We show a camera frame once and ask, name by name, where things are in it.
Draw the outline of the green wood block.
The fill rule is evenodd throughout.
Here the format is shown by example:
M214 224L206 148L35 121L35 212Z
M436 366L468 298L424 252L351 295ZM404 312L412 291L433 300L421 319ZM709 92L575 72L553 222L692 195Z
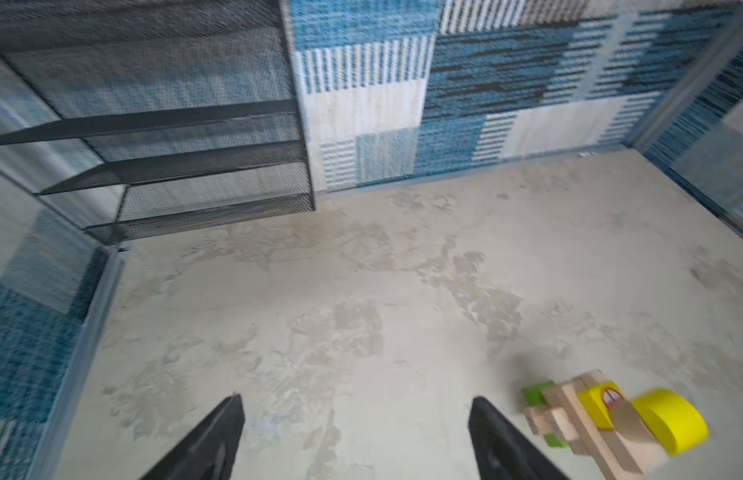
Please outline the green wood block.
M545 413L549 411L549 404L545 400L543 391L553 386L555 386L555 382L553 380L547 380L523 387L521 394L523 394L523 399L525 400L525 404L527 404L527 407L525 407L525 418L527 418L531 432L541 436L549 447L563 449L569 447L569 444L559 440L553 433L553 428L545 421Z

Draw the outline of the yellow cube block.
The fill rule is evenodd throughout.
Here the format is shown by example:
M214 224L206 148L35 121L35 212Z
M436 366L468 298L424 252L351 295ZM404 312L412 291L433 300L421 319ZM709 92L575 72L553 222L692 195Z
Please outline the yellow cube block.
M615 430L611 409L625 401L623 392L615 382L607 381L587 387L577 394L577 398L599 430Z

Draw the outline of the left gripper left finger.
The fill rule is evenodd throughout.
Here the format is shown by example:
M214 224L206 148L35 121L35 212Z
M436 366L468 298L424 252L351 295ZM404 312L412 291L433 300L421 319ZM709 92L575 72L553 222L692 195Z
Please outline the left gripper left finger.
M141 479L231 478L244 424L241 396L225 397Z

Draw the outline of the yellow cylinder block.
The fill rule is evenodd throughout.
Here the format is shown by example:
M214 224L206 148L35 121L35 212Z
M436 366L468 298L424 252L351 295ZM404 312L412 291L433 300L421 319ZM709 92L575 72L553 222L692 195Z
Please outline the yellow cylinder block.
M671 390L655 389L631 400L641 420L670 456L707 441L709 426L697 408Z

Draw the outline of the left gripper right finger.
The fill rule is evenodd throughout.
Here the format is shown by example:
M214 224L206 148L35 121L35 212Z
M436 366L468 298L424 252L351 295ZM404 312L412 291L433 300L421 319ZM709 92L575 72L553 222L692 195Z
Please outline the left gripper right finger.
M473 398L469 434L481 480L567 480L515 426L483 396Z

